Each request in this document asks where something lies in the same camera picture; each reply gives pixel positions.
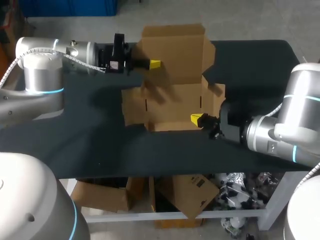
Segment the blue crate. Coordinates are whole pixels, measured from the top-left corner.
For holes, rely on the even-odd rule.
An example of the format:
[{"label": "blue crate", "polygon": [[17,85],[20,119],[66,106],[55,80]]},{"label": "blue crate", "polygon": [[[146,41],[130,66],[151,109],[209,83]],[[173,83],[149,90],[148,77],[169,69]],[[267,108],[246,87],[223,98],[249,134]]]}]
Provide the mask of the blue crate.
[{"label": "blue crate", "polygon": [[25,17],[115,16],[118,0],[19,0]]}]

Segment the metal table frame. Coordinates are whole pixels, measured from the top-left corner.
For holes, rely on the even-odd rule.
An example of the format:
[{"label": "metal table frame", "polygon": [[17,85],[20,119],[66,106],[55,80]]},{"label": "metal table frame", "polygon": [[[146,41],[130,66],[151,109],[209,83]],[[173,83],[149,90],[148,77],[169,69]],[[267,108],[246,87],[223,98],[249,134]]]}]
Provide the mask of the metal table frame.
[{"label": "metal table frame", "polygon": [[[267,231],[271,228],[279,214],[288,204],[298,183],[305,177],[306,171],[286,172],[274,191],[265,209],[259,210],[223,210],[223,211],[203,211],[197,219],[214,219],[230,217],[257,217],[260,231]],[[76,179],[69,179],[66,190],[72,194],[77,184]],[[126,221],[149,221],[166,219],[187,219],[182,212],[148,212],[148,213],[125,213],[125,214],[104,214],[85,216],[87,223],[107,223]]]}]

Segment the table leg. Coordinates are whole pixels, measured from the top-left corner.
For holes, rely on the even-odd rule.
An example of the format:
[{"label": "table leg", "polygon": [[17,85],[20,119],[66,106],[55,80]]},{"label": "table leg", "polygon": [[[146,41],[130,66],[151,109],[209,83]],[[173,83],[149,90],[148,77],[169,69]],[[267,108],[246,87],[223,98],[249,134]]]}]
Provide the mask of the table leg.
[{"label": "table leg", "polygon": [[289,202],[297,185],[307,173],[307,171],[292,171],[284,174],[265,207],[265,214],[258,217],[258,227],[260,231],[267,231],[271,228],[272,224]]}]

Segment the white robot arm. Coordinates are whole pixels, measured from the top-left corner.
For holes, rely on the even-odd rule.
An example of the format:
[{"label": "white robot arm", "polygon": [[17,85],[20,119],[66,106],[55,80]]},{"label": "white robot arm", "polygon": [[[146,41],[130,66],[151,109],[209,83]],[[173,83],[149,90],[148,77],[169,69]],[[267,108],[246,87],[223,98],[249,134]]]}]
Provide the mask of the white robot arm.
[{"label": "white robot arm", "polygon": [[[282,103],[271,113],[255,117],[244,113],[242,109],[233,112],[226,103],[219,118],[193,114],[191,120],[210,130],[213,139],[220,137],[254,152],[312,167],[290,200],[283,236],[285,240],[315,239],[320,226],[320,176],[313,177],[320,169],[320,64],[297,65]],[[229,116],[237,118],[236,123],[230,124]]]},{"label": "white robot arm", "polygon": [[[106,54],[94,42],[21,38],[16,59],[0,81],[0,124],[60,115],[63,71],[123,73],[129,56],[122,34],[115,35],[111,48]],[[117,61],[116,69],[110,68],[110,61],[113,65]],[[24,69],[25,90],[1,89],[16,65]],[[90,233],[83,215],[44,163],[32,156],[1,152],[0,240],[22,239],[90,240]]]}]

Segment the open cardboard box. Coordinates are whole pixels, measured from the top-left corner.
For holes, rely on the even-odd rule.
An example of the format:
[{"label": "open cardboard box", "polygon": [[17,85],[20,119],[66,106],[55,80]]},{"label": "open cardboard box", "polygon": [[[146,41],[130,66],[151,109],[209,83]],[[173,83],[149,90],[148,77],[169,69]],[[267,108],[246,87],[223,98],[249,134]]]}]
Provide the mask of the open cardboard box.
[{"label": "open cardboard box", "polygon": [[215,46],[201,24],[146,26],[133,47],[135,59],[160,60],[143,70],[143,84],[122,91],[126,126],[144,124],[149,131],[197,130],[191,114],[219,116],[223,84],[209,85],[203,72],[214,64]]},{"label": "open cardboard box", "polygon": [[188,219],[156,220],[155,226],[157,228],[201,226],[204,219],[196,217],[218,193],[219,189],[200,174],[162,177],[156,182],[154,177],[149,177],[152,210],[157,213],[181,211],[188,217]]},{"label": "open cardboard box", "polygon": [[145,183],[143,177],[128,177],[126,181],[122,180],[121,183],[117,183],[117,186],[115,184],[92,184],[94,181],[88,179],[79,180],[71,194],[71,198],[79,207],[114,213],[119,210],[129,211],[133,201],[142,198]]}]

